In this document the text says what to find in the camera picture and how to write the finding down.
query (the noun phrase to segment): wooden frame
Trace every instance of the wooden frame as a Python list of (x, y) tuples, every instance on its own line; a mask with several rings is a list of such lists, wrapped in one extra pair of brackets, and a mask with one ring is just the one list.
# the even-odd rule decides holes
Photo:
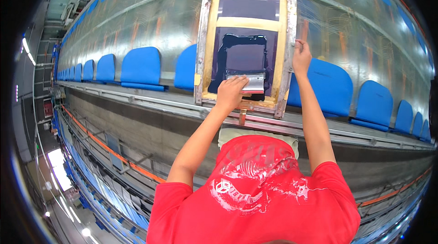
[(264, 101), (243, 100), (238, 107), (242, 110), (273, 113), (275, 118), (284, 114), (292, 72), (290, 48), (294, 46), (297, 25), (296, 0), (280, 0), (279, 20), (265, 20), (245, 17), (217, 17), (219, 0), (202, 0), (198, 34), (198, 50), (195, 73), (195, 103), (214, 104), (217, 94), (207, 91), (211, 83), (216, 27), (253, 28), (276, 31), (277, 48), (271, 96)]

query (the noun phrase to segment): person's left hand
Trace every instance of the person's left hand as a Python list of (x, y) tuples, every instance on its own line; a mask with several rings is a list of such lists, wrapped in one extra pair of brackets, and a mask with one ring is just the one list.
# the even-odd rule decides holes
[(248, 82), (249, 79), (245, 75), (241, 77), (234, 76), (222, 81), (218, 87), (218, 97), (215, 107), (223, 111), (226, 115), (231, 113), (242, 101), (243, 95), (240, 94), (240, 91)]

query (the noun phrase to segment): beige cloth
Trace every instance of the beige cloth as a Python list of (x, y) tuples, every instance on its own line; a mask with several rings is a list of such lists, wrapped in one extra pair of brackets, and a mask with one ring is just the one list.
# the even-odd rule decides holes
[(281, 134), (274, 134), (269, 132), (263, 132), (263, 131), (255, 131), (248, 128), (242, 128), (237, 126), (230, 126), (230, 125), (222, 125), (219, 131), (219, 138), (218, 138), (218, 146), (219, 148), (222, 147), (225, 143), (229, 142), (235, 137), (240, 136), (248, 136), (248, 135), (261, 135), (261, 136), (267, 136), (267, 137), (273, 137), (279, 140), (284, 141), (285, 143), (289, 144), (293, 152), (295, 153), (295, 159), (298, 159), (298, 140), (294, 137), (290, 136), (283, 136)]

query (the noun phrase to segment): red t-shirt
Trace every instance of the red t-shirt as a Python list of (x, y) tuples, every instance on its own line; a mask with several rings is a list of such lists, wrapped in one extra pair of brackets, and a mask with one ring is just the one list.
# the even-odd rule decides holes
[(303, 176), (287, 143), (251, 135), (222, 146), (196, 192), (184, 183), (157, 186), (146, 243), (350, 243), (359, 224), (336, 163)]

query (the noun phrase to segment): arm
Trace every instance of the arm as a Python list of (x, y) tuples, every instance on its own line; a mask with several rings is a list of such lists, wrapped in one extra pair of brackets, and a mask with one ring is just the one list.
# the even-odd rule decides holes
[(170, 169), (167, 182), (182, 182), (193, 187), (193, 176), (207, 154), (217, 130), (242, 100), (240, 91), (248, 83), (246, 76), (222, 81), (216, 105), (184, 144)]
[(300, 88), (304, 139), (309, 154), (310, 171), (313, 173), (319, 164), (326, 161), (336, 163), (336, 159), (331, 147), (326, 119), (307, 77), (311, 59), (309, 44), (297, 39), (292, 66)]

